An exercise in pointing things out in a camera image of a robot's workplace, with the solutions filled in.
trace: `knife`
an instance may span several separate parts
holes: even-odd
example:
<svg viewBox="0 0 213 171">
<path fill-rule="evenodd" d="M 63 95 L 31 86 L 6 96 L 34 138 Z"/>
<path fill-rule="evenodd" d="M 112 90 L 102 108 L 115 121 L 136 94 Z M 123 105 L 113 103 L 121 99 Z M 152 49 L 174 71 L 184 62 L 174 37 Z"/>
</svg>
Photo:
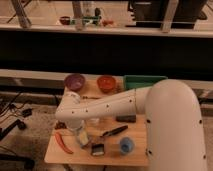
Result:
<svg viewBox="0 0 213 171">
<path fill-rule="evenodd" d="M 118 127 L 118 128 L 115 128 L 115 129 L 112 129 L 110 131 L 106 131 L 102 134 L 101 137 L 107 137 L 107 136 L 111 136 L 111 135 L 116 135 L 122 131 L 124 131 L 125 129 L 128 128 L 128 125 L 124 125 L 124 126 L 121 126 L 121 127 Z"/>
</svg>

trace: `wooden table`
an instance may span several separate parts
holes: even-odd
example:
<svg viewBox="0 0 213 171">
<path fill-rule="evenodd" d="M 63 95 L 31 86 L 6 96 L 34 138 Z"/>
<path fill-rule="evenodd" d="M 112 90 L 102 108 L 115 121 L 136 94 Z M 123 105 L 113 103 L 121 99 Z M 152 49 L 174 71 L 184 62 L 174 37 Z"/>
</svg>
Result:
<svg viewBox="0 0 213 171">
<path fill-rule="evenodd" d="M 79 93 L 87 97 L 103 97 L 105 94 L 101 93 L 96 87 L 94 81 L 87 82 L 87 85 Z M 147 166 L 148 158 L 146 156 L 146 126 L 144 115 L 137 115 L 136 123 L 121 123 L 115 120 L 115 117 L 100 118 L 98 123 L 92 120 L 87 120 L 86 130 L 91 137 L 100 136 L 103 132 L 117 128 L 122 125 L 128 125 L 128 129 L 114 135 L 107 137 L 104 141 L 105 154 L 103 156 L 92 156 L 91 149 L 82 149 L 75 140 L 73 134 L 67 129 L 53 130 L 49 145 L 45 155 L 45 162 L 58 164 L 80 164 L 80 165 L 115 165 L 115 166 Z M 54 133 L 58 131 L 61 133 L 64 143 L 67 147 L 72 149 L 73 154 L 65 153 L 57 144 Z M 134 150 L 122 155 L 119 150 L 119 141 L 122 137 L 130 137 L 134 143 Z"/>
</svg>

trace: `red chili pepper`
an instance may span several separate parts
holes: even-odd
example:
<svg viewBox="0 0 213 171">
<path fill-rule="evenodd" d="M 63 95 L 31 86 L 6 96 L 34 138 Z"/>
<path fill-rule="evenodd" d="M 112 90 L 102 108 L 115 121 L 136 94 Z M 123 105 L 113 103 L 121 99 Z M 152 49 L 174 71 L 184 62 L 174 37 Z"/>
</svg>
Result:
<svg viewBox="0 0 213 171">
<path fill-rule="evenodd" d="M 56 139 L 58 145 L 59 145 L 66 153 L 69 153 L 69 154 L 72 154 L 72 153 L 73 153 L 73 151 L 71 151 L 70 149 L 68 149 L 68 148 L 66 147 L 66 145 L 64 144 L 64 141 L 63 141 L 63 139 L 62 139 L 62 136 L 61 136 L 61 134 L 60 134 L 59 132 L 56 132 L 56 133 L 55 133 L 55 139 Z"/>
</svg>

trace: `green tray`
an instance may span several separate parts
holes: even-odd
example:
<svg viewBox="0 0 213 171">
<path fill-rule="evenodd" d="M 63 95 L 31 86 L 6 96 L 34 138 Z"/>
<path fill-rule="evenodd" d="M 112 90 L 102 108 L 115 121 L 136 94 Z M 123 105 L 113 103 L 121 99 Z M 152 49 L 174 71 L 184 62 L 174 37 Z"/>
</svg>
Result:
<svg viewBox="0 0 213 171">
<path fill-rule="evenodd" d="M 125 75 L 123 79 L 125 90 L 149 87 L 158 81 L 168 79 L 166 76 L 150 76 L 150 75 Z"/>
</svg>

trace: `small bowl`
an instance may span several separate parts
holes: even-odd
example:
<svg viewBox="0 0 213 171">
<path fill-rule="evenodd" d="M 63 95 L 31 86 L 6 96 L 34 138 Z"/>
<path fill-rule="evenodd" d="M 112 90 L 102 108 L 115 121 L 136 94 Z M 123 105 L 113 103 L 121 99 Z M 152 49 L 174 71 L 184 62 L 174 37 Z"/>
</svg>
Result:
<svg viewBox="0 0 213 171">
<path fill-rule="evenodd" d="M 62 25 L 70 25 L 70 17 L 69 16 L 60 17 L 59 21 Z"/>
<path fill-rule="evenodd" d="M 116 80 L 111 75 L 102 75 L 97 79 L 97 84 L 103 93 L 109 93 L 116 88 Z"/>
<path fill-rule="evenodd" d="M 79 91 L 85 84 L 85 77 L 81 74 L 68 75 L 64 80 L 64 85 L 70 91 Z"/>
</svg>

